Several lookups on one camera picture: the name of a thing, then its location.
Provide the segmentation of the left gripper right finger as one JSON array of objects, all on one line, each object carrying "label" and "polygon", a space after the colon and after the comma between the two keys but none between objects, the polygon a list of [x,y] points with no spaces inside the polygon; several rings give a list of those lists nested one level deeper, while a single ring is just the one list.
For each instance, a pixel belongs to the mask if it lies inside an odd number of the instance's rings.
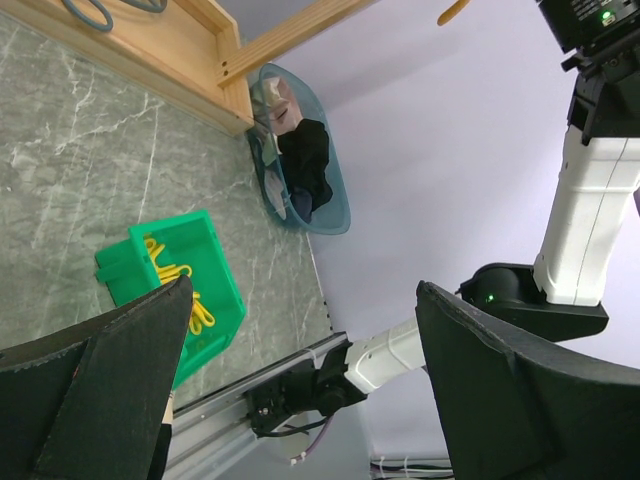
[{"label": "left gripper right finger", "polygon": [[457,479],[636,479],[639,372],[422,281],[416,317]]}]

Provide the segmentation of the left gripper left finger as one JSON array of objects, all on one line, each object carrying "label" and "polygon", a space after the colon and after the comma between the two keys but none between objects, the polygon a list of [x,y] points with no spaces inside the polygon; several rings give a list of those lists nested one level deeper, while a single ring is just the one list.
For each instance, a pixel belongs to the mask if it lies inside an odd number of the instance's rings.
[{"label": "left gripper left finger", "polygon": [[186,276],[1,352],[4,479],[145,479],[188,330]]}]

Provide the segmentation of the black underwear front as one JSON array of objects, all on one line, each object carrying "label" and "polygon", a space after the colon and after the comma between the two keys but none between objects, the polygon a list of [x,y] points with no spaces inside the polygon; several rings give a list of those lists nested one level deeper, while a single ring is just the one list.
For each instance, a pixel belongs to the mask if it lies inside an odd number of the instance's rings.
[{"label": "black underwear front", "polygon": [[277,137],[277,145],[289,191],[308,191],[313,197],[313,212],[327,204],[333,190],[326,179],[330,139],[324,124],[303,118],[294,131]]}]

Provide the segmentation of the teal hanger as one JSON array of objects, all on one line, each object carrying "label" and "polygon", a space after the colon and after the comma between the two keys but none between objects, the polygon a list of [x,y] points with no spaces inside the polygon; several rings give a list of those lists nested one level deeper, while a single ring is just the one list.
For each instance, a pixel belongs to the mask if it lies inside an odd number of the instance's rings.
[{"label": "teal hanger", "polygon": [[[86,13],[84,10],[82,10],[76,5],[75,1],[62,0],[61,3],[71,15],[73,15],[77,20],[84,23],[86,26],[101,33],[109,33],[112,31],[114,27],[114,21],[113,21],[112,15],[110,14],[109,10],[106,8],[106,6],[102,1],[98,1],[98,0],[89,1],[89,6],[92,7],[99,14],[101,19],[94,18],[93,16]],[[144,11],[147,13],[152,13],[152,14],[163,13],[168,6],[167,0],[159,0],[159,1],[121,0],[121,3],[128,5],[134,9]]]}]

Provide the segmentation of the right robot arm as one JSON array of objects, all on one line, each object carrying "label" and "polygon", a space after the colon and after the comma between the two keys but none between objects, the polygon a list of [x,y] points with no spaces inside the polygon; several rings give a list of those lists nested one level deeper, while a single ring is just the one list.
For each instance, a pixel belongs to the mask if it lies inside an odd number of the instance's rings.
[{"label": "right robot arm", "polygon": [[[562,167],[541,250],[533,265],[489,264],[464,282],[455,301],[476,316],[557,342],[600,332],[611,251],[639,191],[639,5],[635,1],[543,1],[540,10],[577,74]],[[416,314],[356,343],[330,350],[320,367],[305,361],[249,391],[254,433],[283,437],[291,416],[319,412],[324,429],[342,408],[390,380],[433,371],[450,344],[436,331],[427,291]]]}]

